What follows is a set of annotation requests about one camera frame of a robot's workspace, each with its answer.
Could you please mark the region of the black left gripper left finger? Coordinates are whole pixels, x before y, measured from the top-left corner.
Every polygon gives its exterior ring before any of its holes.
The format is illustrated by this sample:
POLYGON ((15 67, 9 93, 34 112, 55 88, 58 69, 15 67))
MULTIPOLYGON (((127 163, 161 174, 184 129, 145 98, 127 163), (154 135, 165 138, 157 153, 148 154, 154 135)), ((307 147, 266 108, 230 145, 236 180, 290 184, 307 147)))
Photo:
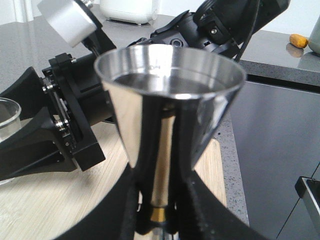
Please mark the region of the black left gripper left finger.
POLYGON ((147 183, 150 168, 127 165, 102 201, 58 240, 132 240, 135 233, 150 232, 150 210, 141 206, 139 191, 147 183))

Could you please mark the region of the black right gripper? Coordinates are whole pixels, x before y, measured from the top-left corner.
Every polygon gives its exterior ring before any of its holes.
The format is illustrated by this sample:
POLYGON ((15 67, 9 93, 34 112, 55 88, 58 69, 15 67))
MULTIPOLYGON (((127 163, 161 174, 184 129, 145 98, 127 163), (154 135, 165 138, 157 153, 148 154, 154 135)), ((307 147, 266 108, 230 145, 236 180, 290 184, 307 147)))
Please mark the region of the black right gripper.
MULTIPOLYGON (((185 11, 167 25, 142 37, 132 45, 167 44, 176 47, 194 47, 232 58, 240 52, 234 39, 217 21, 198 27, 194 13, 185 11)), ((81 43, 92 53, 72 63, 71 56, 62 53, 50 60, 50 70, 61 87, 65 104, 74 113, 83 112, 90 125, 112 117, 109 103, 93 70, 94 60, 116 48, 102 27, 81 43)), ((6 90, 1 98, 11 99, 21 107, 20 119, 31 119, 22 129, 0 143, 0 179, 2 181, 25 175, 47 172, 72 172, 75 163, 54 118, 50 114, 48 96, 43 81, 33 67, 6 90)))

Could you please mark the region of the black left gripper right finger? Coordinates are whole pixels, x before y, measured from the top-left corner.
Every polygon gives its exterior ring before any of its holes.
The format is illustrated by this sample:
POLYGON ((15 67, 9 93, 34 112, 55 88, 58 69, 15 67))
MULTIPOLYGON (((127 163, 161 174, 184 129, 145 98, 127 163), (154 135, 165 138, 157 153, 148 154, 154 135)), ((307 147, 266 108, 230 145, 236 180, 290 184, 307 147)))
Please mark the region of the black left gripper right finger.
POLYGON ((181 240, 265 240, 229 211, 193 171, 177 196, 181 240))

